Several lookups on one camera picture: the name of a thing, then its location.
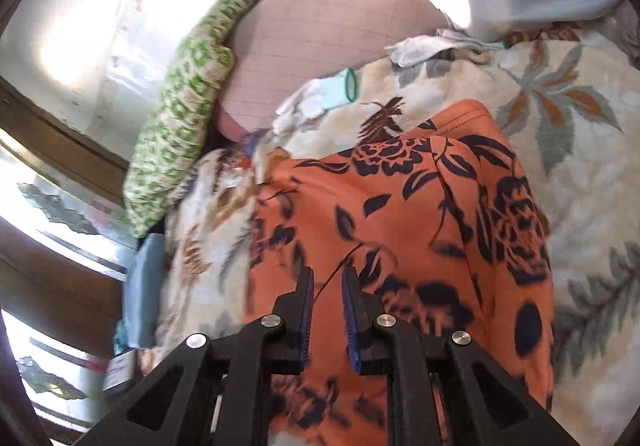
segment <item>tag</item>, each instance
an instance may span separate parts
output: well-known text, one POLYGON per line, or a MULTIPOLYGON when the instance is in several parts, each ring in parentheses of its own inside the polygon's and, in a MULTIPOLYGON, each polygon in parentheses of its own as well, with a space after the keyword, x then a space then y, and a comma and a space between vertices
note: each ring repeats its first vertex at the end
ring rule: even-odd
POLYGON ((133 377, 136 366, 135 349, 127 350, 122 354, 114 357, 107 366, 107 373, 104 376, 102 390, 109 390, 114 386, 123 384, 133 377))

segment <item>white wall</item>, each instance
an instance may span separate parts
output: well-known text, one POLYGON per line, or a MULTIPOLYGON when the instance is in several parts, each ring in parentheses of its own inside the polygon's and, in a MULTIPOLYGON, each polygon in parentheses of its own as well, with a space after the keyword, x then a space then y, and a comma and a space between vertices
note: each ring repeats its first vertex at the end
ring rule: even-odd
POLYGON ((215 1, 23 0, 0 38, 0 74, 129 159, 174 48, 215 1))

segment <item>glass panel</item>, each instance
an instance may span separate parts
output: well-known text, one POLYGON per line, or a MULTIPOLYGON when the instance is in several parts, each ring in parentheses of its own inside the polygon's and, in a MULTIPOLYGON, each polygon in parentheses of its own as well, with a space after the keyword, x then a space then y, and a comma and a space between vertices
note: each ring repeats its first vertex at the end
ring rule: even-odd
POLYGON ((6 311, 2 318, 36 414, 81 432, 105 415, 104 361, 32 329, 6 311))
POLYGON ((9 137, 0 131, 0 216, 71 260, 123 280, 136 254, 124 209, 44 163, 38 174, 14 156, 26 151, 9 137))

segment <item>blue fabric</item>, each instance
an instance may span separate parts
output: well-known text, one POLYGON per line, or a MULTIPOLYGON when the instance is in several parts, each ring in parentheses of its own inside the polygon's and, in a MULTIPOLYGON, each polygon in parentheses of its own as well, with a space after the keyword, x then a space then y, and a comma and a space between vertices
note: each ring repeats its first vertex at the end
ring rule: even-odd
POLYGON ((160 291, 166 276, 164 235, 150 233, 127 272, 123 322, 129 347, 146 349, 156 344, 160 291))
POLYGON ((124 328, 124 321, 118 320, 116 323, 116 331, 113 334, 113 356, 122 354, 129 349, 129 340, 127 340, 127 330, 124 328))

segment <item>green knitted pillow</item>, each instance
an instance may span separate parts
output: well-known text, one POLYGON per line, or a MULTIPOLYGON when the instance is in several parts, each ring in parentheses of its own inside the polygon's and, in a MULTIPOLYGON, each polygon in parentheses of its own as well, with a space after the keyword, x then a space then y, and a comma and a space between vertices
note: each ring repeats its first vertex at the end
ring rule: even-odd
POLYGON ((138 136, 124 182, 134 236, 143 237, 162 218, 167 194, 199 155, 213 102, 234 66, 234 55, 222 42, 256 2, 218 0, 175 52, 160 104, 138 136))

